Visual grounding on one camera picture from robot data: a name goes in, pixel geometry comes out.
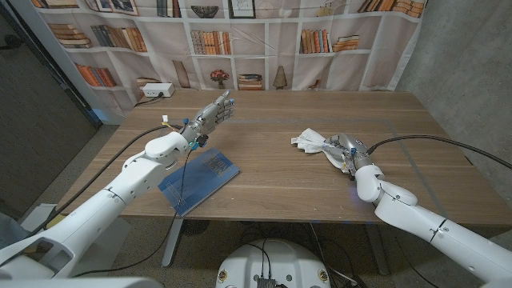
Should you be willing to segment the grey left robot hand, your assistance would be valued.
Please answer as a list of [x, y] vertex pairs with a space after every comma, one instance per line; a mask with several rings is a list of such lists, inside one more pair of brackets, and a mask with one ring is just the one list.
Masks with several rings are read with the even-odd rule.
[[233, 115], [235, 103], [229, 96], [230, 90], [226, 90], [215, 102], [197, 112], [194, 118], [185, 125], [181, 135], [188, 142], [198, 142], [200, 146], [204, 146], [208, 134]]

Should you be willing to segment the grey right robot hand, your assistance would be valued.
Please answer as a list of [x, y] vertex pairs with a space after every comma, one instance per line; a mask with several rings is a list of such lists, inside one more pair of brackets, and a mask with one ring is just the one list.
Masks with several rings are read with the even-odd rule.
[[355, 175], [359, 168], [373, 163], [366, 145], [348, 134], [341, 133], [327, 138], [322, 149], [340, 170], [351, 175]]

